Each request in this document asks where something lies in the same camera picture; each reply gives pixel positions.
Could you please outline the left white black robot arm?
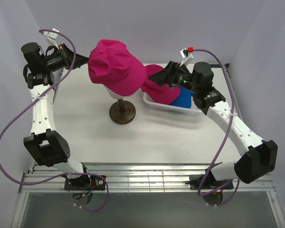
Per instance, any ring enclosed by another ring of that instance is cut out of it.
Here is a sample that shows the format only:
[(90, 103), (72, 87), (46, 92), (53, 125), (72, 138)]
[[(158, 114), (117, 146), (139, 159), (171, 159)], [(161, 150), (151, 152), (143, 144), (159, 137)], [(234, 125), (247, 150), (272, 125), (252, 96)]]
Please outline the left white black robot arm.
[(30, 135), (23, 139), (24, 146), (39, 166), (60, 170), (70, 185), (86, 190), (91, 185), (86, 166), (71, 157), (68, 142), (56, 131), (53, 106), (57, 89), (52, 86), (55, 71), (79, 68), (88, 58), (74, 54), (65, 44), (43, 51), (38, 43), (30, 42), (21, 51), (27, 61), (23, 76), (34, 102), (32, 127)]

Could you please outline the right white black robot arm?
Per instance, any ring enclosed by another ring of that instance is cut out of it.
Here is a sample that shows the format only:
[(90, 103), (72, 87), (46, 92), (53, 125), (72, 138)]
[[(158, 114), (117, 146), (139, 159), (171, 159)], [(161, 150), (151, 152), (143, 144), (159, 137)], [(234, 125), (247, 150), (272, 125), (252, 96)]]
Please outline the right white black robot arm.
[(249, 184), (275, 169), (277, 144), (254, 133), (231, 112), (225, 97), (212, 85), (214, 73), (210, 64), (198, 62), (193, 71), (176, 62), (169, 62), (149, 79), (158, 86), (180, 86), (193, 93), (194, 104), (213, 120), (229, 137), (240, 154), (237, 162), (215, 165), (205, 176), (206, 185), (217, 188), (222, 181), (239, 179)]

